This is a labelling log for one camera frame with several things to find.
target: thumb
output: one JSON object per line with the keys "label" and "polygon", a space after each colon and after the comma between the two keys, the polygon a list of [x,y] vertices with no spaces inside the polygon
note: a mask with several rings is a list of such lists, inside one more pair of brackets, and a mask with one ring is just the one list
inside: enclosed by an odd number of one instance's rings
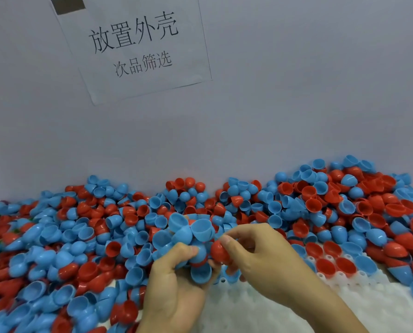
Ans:
{"label": "thumb", "polygon": [[187,246],[179,242],[166,255],[155,261],[153,269],[158,273],[174,272],[177,264],[191,259],[197,255],[198,250],[197,246]]}
{"label": "thumb", "polygon": [[219,241],[239,268],[248,265],[251,254],[234,238],[223,235]]}

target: paper sign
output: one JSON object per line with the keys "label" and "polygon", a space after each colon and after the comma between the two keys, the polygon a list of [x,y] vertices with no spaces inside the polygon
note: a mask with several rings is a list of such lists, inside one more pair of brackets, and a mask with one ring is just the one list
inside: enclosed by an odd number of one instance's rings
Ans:
{"label": "paper sign", "polygon": [[198,0],[51,0],[94,105],[211,80]]}

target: pile of capsule shells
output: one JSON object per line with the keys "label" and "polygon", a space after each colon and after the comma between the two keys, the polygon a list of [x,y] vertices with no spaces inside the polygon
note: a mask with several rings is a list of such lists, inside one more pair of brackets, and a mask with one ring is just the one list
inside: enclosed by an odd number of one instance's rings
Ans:
{"label": "pile of capsule shells", "polygon": [[[105,332],[99,323],[107,320],[115,332],[135,332],[155,260],[178,242],[198,246],[198,254],[176,268],[189,268],[202,284],[213,258],[224,264],[216,283],[235,283],[240,272],[226,274],[230,258],[217,240],[248,223],[268,223],[304,260],[315,257],[308,265],[328,278],[317,242],[339,245],[341,252],[325,251],[336,261],[345,259],[342,252],[354,258],[366,252],[410,285],[410,184],[409,174],[384,175],[348,155],[328,168],[316,159],[291,176],[279,172],[265,187],[229,178],[214,196],[193,178],[168,181],[149,197],[91,175],[64,192],[0,201],[0,333]],[[365,262],[356,262],[341,261],[339,270],[363,269]]]}

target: left hand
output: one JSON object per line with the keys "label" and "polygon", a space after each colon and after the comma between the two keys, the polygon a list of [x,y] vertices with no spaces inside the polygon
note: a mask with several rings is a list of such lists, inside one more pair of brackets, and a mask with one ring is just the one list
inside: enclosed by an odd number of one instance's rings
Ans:
{"label": "left hand", "polygon": [[191,259],[198,247],[177,243],[165,256],[155,261],[149,274],[143,315],[137,333],[188,333],[200,316],[206,292],[220,273],[221,265],[208,263],[213,274],[208,283],[195,284],[189,270],[175,271],[177,264]]}

